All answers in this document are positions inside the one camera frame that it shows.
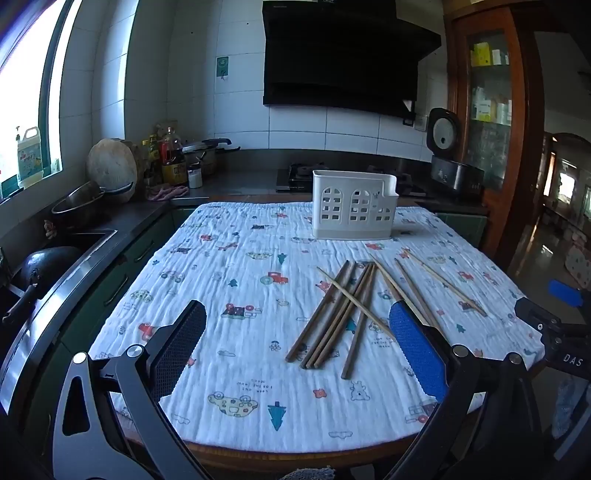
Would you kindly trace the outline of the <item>dark wooden chopstick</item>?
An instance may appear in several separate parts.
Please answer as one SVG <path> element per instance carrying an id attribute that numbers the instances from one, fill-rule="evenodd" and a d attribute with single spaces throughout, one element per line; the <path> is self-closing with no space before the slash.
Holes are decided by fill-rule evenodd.
<path id="1" fill-rule="evenodd" d="M 325 305 L 332 300 L 332 295 L 334 295 L 335 287 L 330 286 L 328 291 L 325 292 L 325 295 L 322 297 L 320 303 L 318 303 L 317 308 L 315 308 L 314 313 L 311 314 L 310 319 L 308 319 L 307 325 L 304 326 L 304 329 L 301 330 L 300 335 L 297 336 L 295 339 L 293 346 L 291 346 L 290 351 L 287 352 L 286 361 L 293 362 L 294 359 L 297 357 L 298 349 L 300 349 L 301 343 L 304 342 L 305 339 L 308 337 L 308 333 L 315 327 L 315 323 L 317 323 L 318 318 L 321 316 L 322 311 L 325 308 Z"/>
<path id="2" fill-rule="evenodd" d="M 356 299 L 360 300 L 361 302 L 363 287 L 369 278 L 370 265 L 372 265 L 372 263 L 369 263 L 363 270 L 361 278 L 358 282 L 356 282 L 356 286 L 353 287 L 353 291 L 351 292 L 351 294 L 355 295 Z M 331 323 L 329 323 L 329 328 L 325 332 L 324 336 L 322 336 L 321 343 L 318 346 L 317 351 L 315 351 L 314 356 L 312 356 L 312 368 L 320 368 L 322 363 L 327 360 L 331 354 L 332 349 L 334 349 L 335 342 L 339 340 L 342 330 L 344 330 L 346 323 L 348 323 L 349 316 L 351 316 L 353 311 L 356 310 L 356 306 L 349 302 L 348 298 L 346 298 L 344 295 L 342 295 L 342 297 L 344 297 L 344 299 L 341 302 L 341 306 L 339 306 L 337 313 L 332 316 Z"/>
<path id="3" fill-rule="evenodd" d="M 342 330 L 345 328 L 349 315 L 353 313 L 356 305 L 352 298 L 363 289 L 363 283 L 367 275 L 367 266 L 359 271 L 358 264 L 353 263 L 349 267 L 342 280 L 335 282 L 335 301 L 329 305 L 325 325 L 321 328 L 321 333 L 315 339 L 311 350 L 304 359 L 301 360 L 301 368 L 315 369 L 321 367 L 335 349 L 335 343 L 339 340 Z"/>
<path id="4" fill-rule="evenodd" d="M 375 275 L 376 264 L 373 263 L 372 265 L 370 265 L 369 278 L 367 279 L 365 286 L 363 287 L 361 297 L 363 306 L 365 306 L 366 308 L 370 308 L 370 297 L 372 297 Z M 356 331 L 353 335 L 353 341 L 351 347 L 349 347 L 349 352 L 348 356 L 346 356 L 344 368 L 342 368 L 341 378 L 344 380 L 349 380 L 349 378 L 351 378 L 352 376 L 353 363 L 355 363 L 356 354 L 358 354 L 359 351 L 359 346 L 363 337 L 363 328 L 365 328 L 366 320 L 367 315 L 365 313 L 360 313 L 360 318 L 358 320 L 358 323 L 356 323 Z"/>
<path id="5" fill-rule="evenodd" d="M 341 298 L 339 298 L 339 301 L 335 305 L 337 310 L 335 310 L 335 313 L 329 315 L 328 326 L 325 327 L 324 333 L 322 333 L 322 337 L 318 341 L 318 345 L 312 348 L 310 358 L 304 361 L 304 368 L 318 368 L 329 357 L 332 347 L 334 347 L 335 342 L 339 339 L 342 327 L 344 327 L 346 320 L 348 320 L 349 315 L 351 315 L 356 307 L 352 298 L 360 298 L 360 295 L 365 289 L 367 276 L 369 276 L 370 271 L 372 271 L 372 267 L 369 264 L 363 266 L 360 278 L 356 280 L 352 288 L 349 290 L 345 288 L 339 290 Z"/>

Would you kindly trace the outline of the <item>black wok in sink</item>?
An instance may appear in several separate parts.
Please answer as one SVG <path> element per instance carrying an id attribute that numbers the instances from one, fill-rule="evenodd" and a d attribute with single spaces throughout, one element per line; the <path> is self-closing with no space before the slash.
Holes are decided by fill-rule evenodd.
<path id="1" fill-rule="evenodd" d="M 57 280 L 75 263 L 79 250 L 59 246 L 31 253 L 21 268 L 21 281 L 26 289 L 20 299 L 2 318 L 3 325 L 25 321 L 37 299 L 42 299 Z"/>

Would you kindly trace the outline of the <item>pink cloth rag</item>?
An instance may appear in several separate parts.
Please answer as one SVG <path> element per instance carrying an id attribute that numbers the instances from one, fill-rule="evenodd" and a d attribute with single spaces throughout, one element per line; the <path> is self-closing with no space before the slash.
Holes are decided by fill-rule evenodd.
<path id="1" fill-rule="evenodd" d="M 161 184 L 149 187 L 145 190 L 145 198 L 151 202 L 163 202 L 185 196 L 189 189 L 183 185 Z"/>

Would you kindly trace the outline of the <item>white plastic utensil caddy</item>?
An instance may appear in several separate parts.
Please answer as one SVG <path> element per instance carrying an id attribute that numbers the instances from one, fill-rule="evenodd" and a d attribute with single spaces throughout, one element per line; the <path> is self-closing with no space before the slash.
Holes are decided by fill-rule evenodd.
<path id="1" fill-rule="evenodd" d="M 391 237 L 399 195 L 383 181 L 339 185 L 314 182 L 312 233 L 321 240 L 385 240 Z"/>

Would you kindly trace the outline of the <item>black rice cooker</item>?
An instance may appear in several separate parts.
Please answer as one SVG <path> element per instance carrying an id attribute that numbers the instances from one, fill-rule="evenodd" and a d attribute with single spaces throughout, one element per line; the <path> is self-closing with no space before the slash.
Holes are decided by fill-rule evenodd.
<path id="1" fill-rule="evenodd" d="M 461 126 L 457 115 L 444 108 L 433 108 L 427 122 L 427 146 L 433 154 L 433 185 L 465 205 L 480 205 L 484 195 L 484 171 L 456 160 Z"/>

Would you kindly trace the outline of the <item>black gas stove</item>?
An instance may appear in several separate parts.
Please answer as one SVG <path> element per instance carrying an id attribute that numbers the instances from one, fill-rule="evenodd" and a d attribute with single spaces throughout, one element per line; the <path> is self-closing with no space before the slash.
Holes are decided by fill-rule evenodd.
<path id="1" fill-rule="evenodd" d="M 362 182 L 383 181 L 386 190 L 396 188 L 401 197 L 427 198 L 427 189 L 421 186 L 410 173 L 401 171 L 384 172 L 370 167 L 369 171 L 337 171 L 331 170 L 325 164 L 305 165 L 290 164 L 287 169 L 278 170 L 276 177 L 277 193 L 311 193 L 314 182 L 328 184 L 335 181 L 339 185 L 356 185 Z"/>

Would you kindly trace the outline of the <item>yellow capped oil bottle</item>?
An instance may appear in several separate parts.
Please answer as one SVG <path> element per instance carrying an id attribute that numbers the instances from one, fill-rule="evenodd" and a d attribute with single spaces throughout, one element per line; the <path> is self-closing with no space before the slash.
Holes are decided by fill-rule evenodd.
<path id="1" fill-rule="evenodd" d="M 160 156 L 158 139 L 155 134 L 151 134 L 147 139 L 148 150 L 148 170 L 146 178 L 149 180 L 149 185 L 155 185 L 159 178 Z"/>

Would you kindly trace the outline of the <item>dark soy sauce bottle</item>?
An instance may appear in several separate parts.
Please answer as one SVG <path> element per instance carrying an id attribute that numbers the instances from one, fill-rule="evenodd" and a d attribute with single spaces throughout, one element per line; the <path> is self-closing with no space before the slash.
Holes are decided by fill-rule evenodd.
<path id="1" fill-rule="evenodd" d="M 187 183 L 186 162 L 182 152 L 180 138 L 172 126 L 168 126 L 160 141 L 162 176 L 171 186 Z"/>

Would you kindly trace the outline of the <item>round wooden cutting board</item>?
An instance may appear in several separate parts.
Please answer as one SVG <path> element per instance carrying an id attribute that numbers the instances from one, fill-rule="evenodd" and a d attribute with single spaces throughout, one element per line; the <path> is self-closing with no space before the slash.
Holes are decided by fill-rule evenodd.
<path id="1" fill-rule="evenodd" d="M 85 163 L 87 178 L 99 187 L 117 190 L 132 184 L 125 193 L 115 195 L 119 203 L 132 198 L 139 178 L 132 146 L 131 142 L 120 139 L 101 139 L 90 149 Z"/>

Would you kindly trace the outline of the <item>steel pressure cooker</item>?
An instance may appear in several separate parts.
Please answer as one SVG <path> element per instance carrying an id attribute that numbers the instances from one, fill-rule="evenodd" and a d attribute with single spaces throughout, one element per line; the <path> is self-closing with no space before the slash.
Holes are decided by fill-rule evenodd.
<path id="1" fill-rule="evenodd" d="M 223 170 L 218 158 L 238 152 L 242 147 L 233 144 L 231 139 L 217 137 L 197 142 L 185 142 L 182 152 L 187 165 L 199 163 L 204 178 L 215 177 Z"/>

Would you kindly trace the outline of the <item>detergent jug on windowsill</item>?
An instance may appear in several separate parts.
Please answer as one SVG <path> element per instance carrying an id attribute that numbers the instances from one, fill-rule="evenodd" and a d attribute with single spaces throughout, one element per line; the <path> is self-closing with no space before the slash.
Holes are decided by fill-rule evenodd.
<path id="1" fill-rule="evenodd" d="M 27 189 L 43 178 L 41 135 L 37 127 L 27 129 L 17 144 L 18 184 Z"/>

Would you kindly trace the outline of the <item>wooden glass cabinet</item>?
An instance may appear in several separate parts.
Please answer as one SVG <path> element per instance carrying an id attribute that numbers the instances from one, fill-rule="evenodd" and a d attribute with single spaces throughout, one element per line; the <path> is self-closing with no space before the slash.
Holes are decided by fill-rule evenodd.
<path id="1" fill-rule="evenodd" d="M 457 159 L 484 173 L 481 250 L 509 268 L 534 211 L 544 134 L 533 1 L 482 1 L 444 17 L 448 107 L 459 118 Z"/>

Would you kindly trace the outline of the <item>black range hood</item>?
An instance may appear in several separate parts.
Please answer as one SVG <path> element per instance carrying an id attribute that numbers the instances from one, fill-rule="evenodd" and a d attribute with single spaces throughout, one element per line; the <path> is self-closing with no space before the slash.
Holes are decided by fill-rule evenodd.
<path id="1" fill-rule="evenodd" d="M 266 1 L 262 14 L 264 105 L 414 119 L 419 64 L 442 39 L 393 1 Z"/>

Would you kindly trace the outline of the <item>wall power socket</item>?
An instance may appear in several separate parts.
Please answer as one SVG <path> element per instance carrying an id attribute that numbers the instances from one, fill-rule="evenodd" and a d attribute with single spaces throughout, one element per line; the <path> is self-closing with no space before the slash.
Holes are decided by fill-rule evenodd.
<path id="1" fill-rule="evenodd" d="M 417 131 L 420 132 L 426 132 L 427 131 L 427 122 L 428 122 L 428 116 L 427 115 L 416 115 L 415 121 L 414 121 L 414 128 Z"/>

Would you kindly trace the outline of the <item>green wall hook sticker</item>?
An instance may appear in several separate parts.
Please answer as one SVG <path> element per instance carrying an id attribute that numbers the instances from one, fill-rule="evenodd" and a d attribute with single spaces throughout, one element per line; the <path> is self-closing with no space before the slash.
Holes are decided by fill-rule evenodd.
<path id="1" fill-rule="evenodd" d="M 229 57 L 219 56 L 216 58 L 215 75 L 217 78 L 225 79 L 228 77 Z"/>

